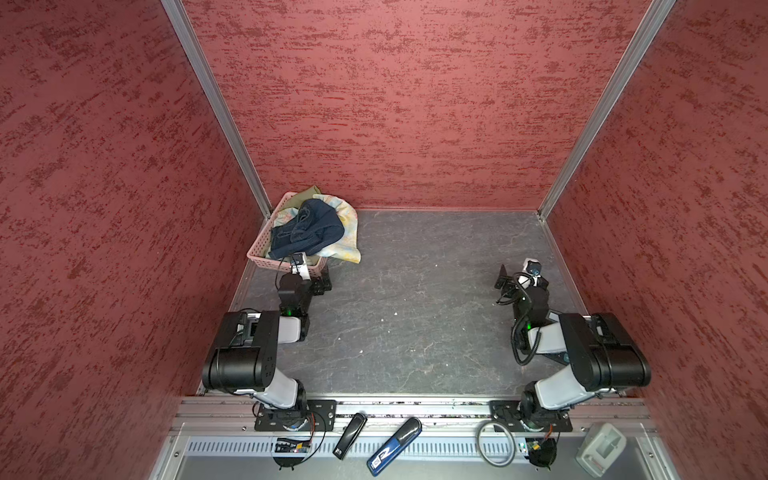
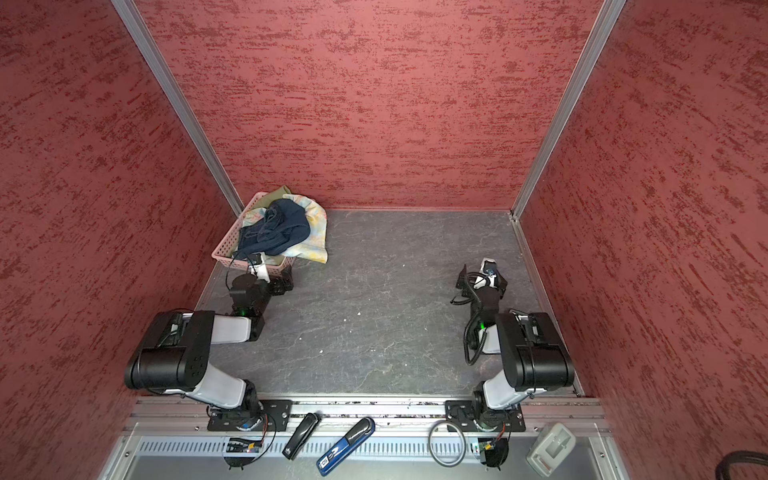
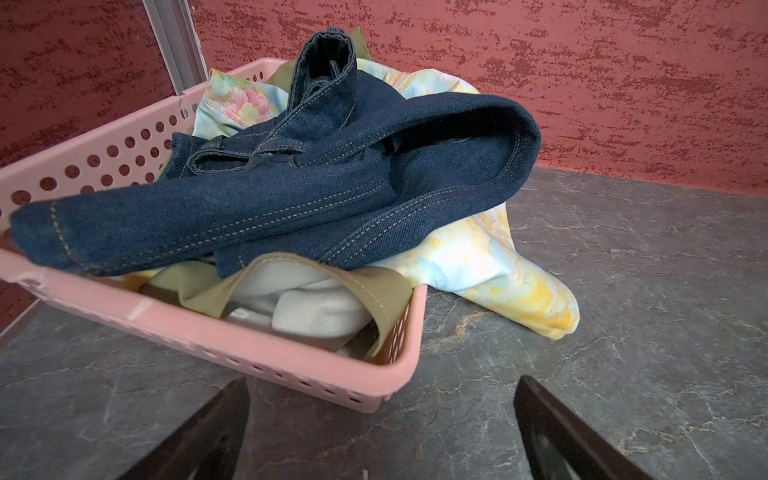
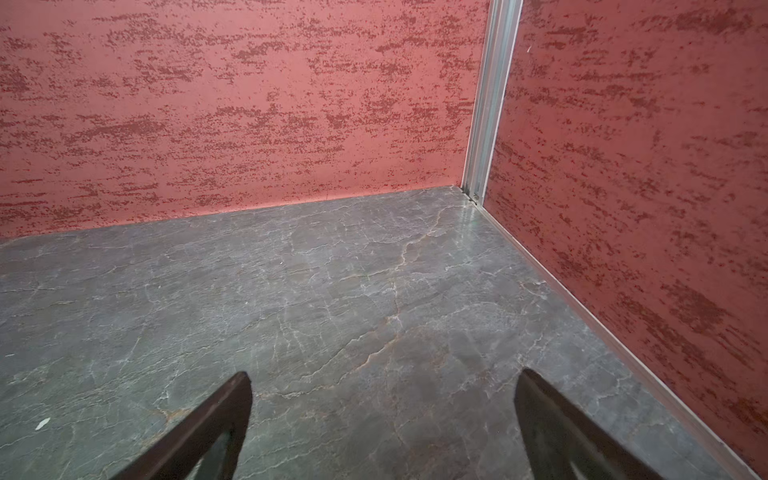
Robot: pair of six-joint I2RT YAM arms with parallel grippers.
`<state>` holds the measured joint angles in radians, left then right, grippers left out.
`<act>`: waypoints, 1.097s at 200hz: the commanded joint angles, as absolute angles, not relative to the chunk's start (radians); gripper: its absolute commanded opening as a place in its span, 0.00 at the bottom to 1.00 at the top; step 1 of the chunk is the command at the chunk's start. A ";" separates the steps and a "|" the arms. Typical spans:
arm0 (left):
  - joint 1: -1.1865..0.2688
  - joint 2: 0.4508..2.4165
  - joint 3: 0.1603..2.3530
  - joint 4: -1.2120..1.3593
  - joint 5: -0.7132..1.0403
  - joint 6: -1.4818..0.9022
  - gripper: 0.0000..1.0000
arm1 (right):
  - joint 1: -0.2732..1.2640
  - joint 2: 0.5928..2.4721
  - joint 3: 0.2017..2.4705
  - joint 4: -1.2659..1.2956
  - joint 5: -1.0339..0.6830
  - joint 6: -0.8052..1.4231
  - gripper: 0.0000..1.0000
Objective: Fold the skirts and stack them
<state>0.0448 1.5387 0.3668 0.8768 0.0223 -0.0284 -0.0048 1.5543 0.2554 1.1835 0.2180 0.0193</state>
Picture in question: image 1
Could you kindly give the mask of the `blue denim skirt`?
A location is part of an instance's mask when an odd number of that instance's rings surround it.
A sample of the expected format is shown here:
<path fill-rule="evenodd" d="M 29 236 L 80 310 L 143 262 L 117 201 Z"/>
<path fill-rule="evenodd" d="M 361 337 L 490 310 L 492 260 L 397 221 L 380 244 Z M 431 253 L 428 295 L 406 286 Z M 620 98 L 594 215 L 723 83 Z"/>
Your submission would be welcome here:
<path fill-rule="evenodd" d="M 316 255 L 345 233 L 336 210 L 320 199 L 304 201 L 297 214 L 283 225 L 273 225 L 269 257 L 280 260 L 295 253 Z"/>

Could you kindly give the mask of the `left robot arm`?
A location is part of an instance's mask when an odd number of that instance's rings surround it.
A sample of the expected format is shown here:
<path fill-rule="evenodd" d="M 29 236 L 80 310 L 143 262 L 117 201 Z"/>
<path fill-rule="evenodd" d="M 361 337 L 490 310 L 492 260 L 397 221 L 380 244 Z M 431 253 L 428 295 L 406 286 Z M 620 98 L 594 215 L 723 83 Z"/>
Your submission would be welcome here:
<path fill-rule="evenodd" d="M 256 431 L 332 430 L 337 402 L 308 399 L 303 384 L 277 366 L 278 347 L 307 338 L 311 301 L 331 289 L 326 267 L 311 279 L 288 273 L 278 280 L 277 310 L 226 313 L 202 368 L 203 388 L 251 399 Z"/>

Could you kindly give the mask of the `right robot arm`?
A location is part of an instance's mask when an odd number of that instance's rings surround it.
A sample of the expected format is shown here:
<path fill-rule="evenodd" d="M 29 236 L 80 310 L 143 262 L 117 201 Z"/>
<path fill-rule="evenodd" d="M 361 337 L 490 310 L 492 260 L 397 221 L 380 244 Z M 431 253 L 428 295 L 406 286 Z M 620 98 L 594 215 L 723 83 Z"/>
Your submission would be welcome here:
<path fill-rule="evenodd" d="M 491 417 L 515 432 L 571 430 L 569 411 L 605 394 L 647 386 L 651 367 L 618 318 L 611 313 L 563 313 L 549 306 L 549 282 L 533 259 L 523 269 L 499 269 L 494 288 L 498 306 L 510 306 L 510 344 L 523 367 L 544 357 L 562 367 L 532 381 L 518 400 L 494 400 Z"/>

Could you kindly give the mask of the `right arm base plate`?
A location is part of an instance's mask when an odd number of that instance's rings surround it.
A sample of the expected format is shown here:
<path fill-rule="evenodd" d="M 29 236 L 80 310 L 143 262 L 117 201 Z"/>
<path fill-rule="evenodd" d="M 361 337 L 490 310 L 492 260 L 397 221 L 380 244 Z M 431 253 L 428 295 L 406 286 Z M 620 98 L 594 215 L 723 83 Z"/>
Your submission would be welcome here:
<path fill-rule="evenodd" d="M 491 400 L 490 416 L 512 432 L 570 433 L 573 426 L 567 410 L 547 410 L 540 406 L 520 406 L 519 400 Z"/>

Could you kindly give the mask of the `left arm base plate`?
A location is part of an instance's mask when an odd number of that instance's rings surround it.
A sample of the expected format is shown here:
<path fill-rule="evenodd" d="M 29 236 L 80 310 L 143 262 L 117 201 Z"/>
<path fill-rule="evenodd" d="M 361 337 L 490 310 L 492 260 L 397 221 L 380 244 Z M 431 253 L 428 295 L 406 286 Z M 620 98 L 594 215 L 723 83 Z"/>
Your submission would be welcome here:
<path fill-rule="evenodd" d="M 278 409 L 262 404 L 255 410 L 253 429 L 257 432 L 330 431 L 334 427 L 337 402 L 310 399 L 300 401 L 289 409 Z"/>

